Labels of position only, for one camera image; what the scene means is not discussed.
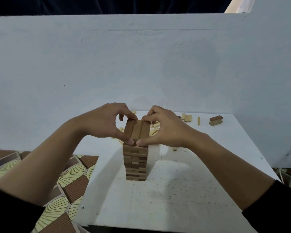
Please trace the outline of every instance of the right hand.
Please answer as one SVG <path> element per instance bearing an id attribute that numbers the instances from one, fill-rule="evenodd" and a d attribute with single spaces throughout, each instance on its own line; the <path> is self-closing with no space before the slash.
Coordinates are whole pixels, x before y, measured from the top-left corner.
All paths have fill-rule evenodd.
<path id="1" fill-rule="evenodd" d="M 156 105 L 141 120 L 150 122 L 159 121 L 160 128 L 156 135 L 138 140 L 137 145 L 163 144 L 171 147 L 185 147 L 190 149 L 192 143 L 196 143 L 200 138 L 203 139 L 208 136 L 205 133 L 191 128 L 171 110 Z"/>

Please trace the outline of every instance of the white table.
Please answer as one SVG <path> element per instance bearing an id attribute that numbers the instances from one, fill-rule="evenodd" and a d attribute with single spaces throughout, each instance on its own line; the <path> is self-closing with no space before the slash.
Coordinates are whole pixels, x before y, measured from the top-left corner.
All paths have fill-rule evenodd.
<path id="1" fill-rule="evenodd" d="M 137 116 L 141 119 L 146 113 L 138 111 Z M 191 114 L 192 122 L 188 123 L 191 127 L 209 134 L 231 152 L 278 179 L 232 114 L 222 115 L 223 123 L 213 127 L 208 124 L 209 118 L 217 114 Z M 125 127 L 126 120 L 116 124 Z M 150 146 L 149 175 L 142 182 L 126 180 L 122 146 L 117 140 L 88 137 L 79 145 L 77 153 L 87 153 L 89 146 L 99 159 L 78 209 L 76 223 L 157 231 L 255 232 L 190 150 Z"/>

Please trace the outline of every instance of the finger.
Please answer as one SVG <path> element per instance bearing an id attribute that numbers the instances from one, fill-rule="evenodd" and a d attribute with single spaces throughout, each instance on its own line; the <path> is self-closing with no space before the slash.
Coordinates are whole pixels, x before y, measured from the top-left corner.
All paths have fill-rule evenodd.
<path id="1" fill-rule="evenodd" d="M 142 121 L 149 121 L 149 122 L 154 122 L 154 121 L 159 121 L 159 114 L 152 114 L 152 115 L 145 115 L 142 117 Z"/>
<path id="2" fill-rule="evenodd" d="M 133 112 L 131 112 L 127 107 L 125 107 L 124 105 L 120 106 L 118 113 L 125 115 L 129 119 L 138 120 L 137 116 Z"/>
<path id="3" fill-rule="evenodd" d="M 158 113 L 158 112 L 161 112 L 164 108 L 160 107 L 160 106 L 157 106 L 157 105 L 153 105 L 151 107 L 151 109 L 149 110 L 148 114 L 147 115 L 151 115 L 151 114 L 155 114 L 155 113 Z"/>
<path id="4" fill-rule="evenodd" d="M 144 139 L 140 139 L 136 142 L 136 145 L 156 145 L 159 144 L 160 134 L 156 134 L 154 136 L 149 136 Z"/>
<path id="5" fill-rule="evenodd" d="M 119 129 L 116 129 L 114 138 L 117 138 L 117 139 L 127 143 L 128 145 L 133 145 L 135 143 L 132 138 L 130 138 L 129 136 L 127 136 L 126 134 L 121 132 Z"/>

